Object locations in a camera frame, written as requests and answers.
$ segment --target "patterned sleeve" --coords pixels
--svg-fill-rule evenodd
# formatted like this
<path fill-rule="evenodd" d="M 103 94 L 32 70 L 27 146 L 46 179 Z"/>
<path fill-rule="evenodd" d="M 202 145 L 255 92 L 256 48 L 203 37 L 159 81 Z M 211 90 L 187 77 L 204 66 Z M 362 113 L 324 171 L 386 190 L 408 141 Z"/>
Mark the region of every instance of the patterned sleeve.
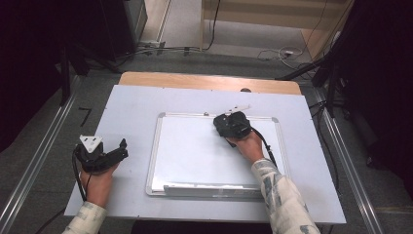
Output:
<path fill-rule="evenodd" d="M 63 234 L 94 234 L 106 218 L 107 211 L 90 202 L 85 202 L 64 230 Z"/>
<path fill-rule="evenodd" d="M 261 193 L 273 233 L 319 233 L 297 187 L 271 161 L 258 160 L 251 169 L 261 182 Z"/>

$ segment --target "table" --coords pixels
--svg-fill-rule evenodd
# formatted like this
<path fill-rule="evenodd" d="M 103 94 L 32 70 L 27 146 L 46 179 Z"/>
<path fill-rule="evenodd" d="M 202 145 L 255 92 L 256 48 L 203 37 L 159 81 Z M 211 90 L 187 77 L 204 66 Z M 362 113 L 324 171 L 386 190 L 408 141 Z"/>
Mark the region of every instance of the table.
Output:
<path fill-rule="evenodd" d="M 203 0 L 200 49 L 204 43 L 204 20 L 214 20 L 217 3 Z M 353 3 L 354 0 L 223 0 L 217 20 L 301 28 L 312 59 L 319 59 L 342 29 Z"/>
<path fill-rule="evenodd" d="M 254 106 L 250 113 L 256 116 L 277 115 L 282 123 L 285 149 L 290 155 L 288 164 L 291 179 L 300 189 L 314 221 L 346 222 L 307 103 L 300 96 L 296 83 L 127 72 L 119 84 L 112 91 L 96 131 L 97 136 L 104 138 L 107 150 L 118 147 L 123 137 L 129 144 L 130 157 L 121 163 L 114 174 L 111 201 L 107 205 L 109 216 L 267 222 L 265 206 L 260 200 L 152 197 L 145 193 L 159 113 L 184 113 L 189 107 L 194 113 L 204 113 L 205 110 L 220 113 L 236 101 L 250 103 Z M 256 93 L 238 92 L 240 88 L 249 88 Z M 303 142 L 300 147 L 294 143 L 297 140 Z M 65 214 L 75 215 L 81 205 L 79 191 L 74 186 Z"/>

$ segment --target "black controller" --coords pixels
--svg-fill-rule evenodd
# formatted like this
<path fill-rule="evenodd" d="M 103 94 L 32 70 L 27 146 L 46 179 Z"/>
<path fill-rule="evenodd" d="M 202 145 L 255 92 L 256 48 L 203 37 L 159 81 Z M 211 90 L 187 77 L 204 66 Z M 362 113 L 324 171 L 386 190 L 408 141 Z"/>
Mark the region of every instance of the black controller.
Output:
<path fill-rule="evenodd" d="M 101 142 L 92 153 L 89 153 L 85 145 L 80 143 L 76 145 L 74 154 L 86 173 L 102 173 L 129 156 L 127 146 L 127 141 L 122 139 L 119 148 L 104 153 Z"/>
<path fill-rule="evenodd" d="M 244 138 L 248 136 L 251 131 L 251 125 L 246 116 L 241 112 L 235 112 L 231 115 L 221 114 L 213 119 L 213 125 L 221 137 L 230 138 Z"/>

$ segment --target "whiteboard tray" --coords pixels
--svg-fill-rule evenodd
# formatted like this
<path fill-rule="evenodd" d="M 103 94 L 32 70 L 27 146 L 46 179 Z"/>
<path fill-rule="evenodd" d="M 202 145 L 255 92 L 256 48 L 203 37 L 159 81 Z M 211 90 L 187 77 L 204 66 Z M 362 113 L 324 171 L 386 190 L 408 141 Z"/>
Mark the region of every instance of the whiteboard tray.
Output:
<path fill-rule="evenodd" d="M 161 113 L 157 120 L 146 193 L 154 196 L 262 198 L 251 164 L 219 136 L 216 115 Z M 271 145 L 279 170 L 288 164 L 279 121 L 246 117 Z M 264 156 L 269 155 L 263 145 Z"/>

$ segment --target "person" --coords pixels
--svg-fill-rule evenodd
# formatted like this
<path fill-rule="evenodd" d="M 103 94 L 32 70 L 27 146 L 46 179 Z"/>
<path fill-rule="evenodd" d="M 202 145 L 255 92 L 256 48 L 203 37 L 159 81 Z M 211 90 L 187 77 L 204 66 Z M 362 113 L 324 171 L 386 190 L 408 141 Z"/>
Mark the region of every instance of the person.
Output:
<path fill-rule="evenodd" d="M 273 233 L 319 233 L 295 184 L 282 175 L 270 160 L 264 158 L 261 138 L 251 132 L 242 139 L 227 139 L 236 144 L 241 154 L 252 164 L 252 172 L 261 183 L 261 193 Z M 97 233 L 106 216 L 104 208 L 116 167 L 102 175 L 92 175 L 87 202 L 66 227 L 64 234 Z M 84 187 L 88 178 L 89 175 L 81 172 Z"/>

